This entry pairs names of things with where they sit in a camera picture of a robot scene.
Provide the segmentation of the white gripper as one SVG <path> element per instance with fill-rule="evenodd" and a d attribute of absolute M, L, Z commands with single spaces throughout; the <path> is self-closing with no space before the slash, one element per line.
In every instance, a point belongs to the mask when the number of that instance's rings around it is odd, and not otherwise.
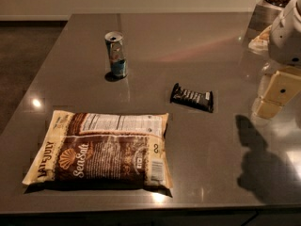
<path fill-rule="evenodd" d="M 273 21 L 269 57 L 280 64 L 301 66 L 301 0 L 291 0 Z M 301 69 L 286 66 L 261 78 L 252 112 L 272 119 L 301 91 Z"/>

